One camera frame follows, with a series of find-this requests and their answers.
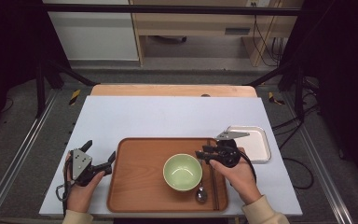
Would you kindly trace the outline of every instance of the bowl rim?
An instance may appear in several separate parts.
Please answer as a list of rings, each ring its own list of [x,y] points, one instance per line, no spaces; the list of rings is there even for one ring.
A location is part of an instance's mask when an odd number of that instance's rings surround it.
[[[195,184],[193,187],[191,187],[191,188],[189,188],[189,189],[178,189],[178,188],[176,188],[175,186],[172,186],[172,185],[167,181],[167,178],[165,177],[165,167],[166,167],[168,161],[170,161],[172,158],[177,157],[177,156],[190,157],[192,160],[196,161],[196,162],[199,164],[199,166],[200,166],[200,179],[196,182],[197,184]],[[165,183],[167,183],[168,186],[170,186],[171,188],[173,188],[173,189],[175,189],[175,190],[178,190],[178,191],[189,191],[189,190],[195,188],[195,187],[200,183],[200,181],[202,180],[202,175],[203,175],[203,171],[202,171],[202,167],[201,167],[201,164],[199,163],[199,161],[198,161],[195,157],[193,157],[193,156],[191,156],[190,154],[187,154],[187,153],[178,153],[178,154],[172,155],[171,157],[169,157],[169,158],[165,161],[164,167],[162,168],[162,176],[164,177]]]

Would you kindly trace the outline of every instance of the white panel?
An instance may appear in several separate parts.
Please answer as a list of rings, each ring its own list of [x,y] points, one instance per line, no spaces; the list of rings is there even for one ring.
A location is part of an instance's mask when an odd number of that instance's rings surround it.
[[[54,4],[127,5],[126,0],[44,0]],[[138,61],[130,13],[49,12],[69,60]]]

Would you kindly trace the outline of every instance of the sleeve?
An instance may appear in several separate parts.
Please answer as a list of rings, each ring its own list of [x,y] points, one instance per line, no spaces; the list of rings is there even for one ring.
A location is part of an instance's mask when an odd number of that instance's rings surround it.
[[[282,213],[275,212],[267,197],[263,195],[259,200],[242,207],[249,224],[288,224],[286,216]]]
[[[62,224],[90,224],[92,222],[92,215],[88,213],[78,213],[71,210],[66,210],[66,216]]]

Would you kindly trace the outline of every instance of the wooden board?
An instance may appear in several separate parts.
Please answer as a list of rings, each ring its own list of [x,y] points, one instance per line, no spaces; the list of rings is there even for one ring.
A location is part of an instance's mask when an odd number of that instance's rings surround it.
[[[126,138],[117,149],[107,207],[112,212],[216,212],[227,208],[226,179],[202,164],[202,184],[208,200],[195,199],[198,187],[179,192],[167,185],[162,175],[165,161],[178,153],[196,157],[195,151],[216,142],[212,138]]]
[[[91,95],[257,97],[255,88],[250,86],[145,84],[96,85]]]

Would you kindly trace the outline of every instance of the white table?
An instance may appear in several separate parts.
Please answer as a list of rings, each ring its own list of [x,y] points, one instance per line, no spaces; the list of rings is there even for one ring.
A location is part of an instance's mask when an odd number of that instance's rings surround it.
[[[182,96],[88,96],[39,213],[62,216],[62,203],[55,189],[63,183],[66,154],[88,140],[93,145],[87,153],[96,165],[106,162],[117,144],[127,137],[215,137],[230,125],[258,126],[265,130],[271,159],[265,164],[255,164],[257,186],[276,211],[287,216],[302,215],[260,98]],[[94,192],[89,212],[96,217],[243,216],[243,202],[228,182],[229,205],[222,212],[112,213],[106,207],[110,179],[105,177]]]

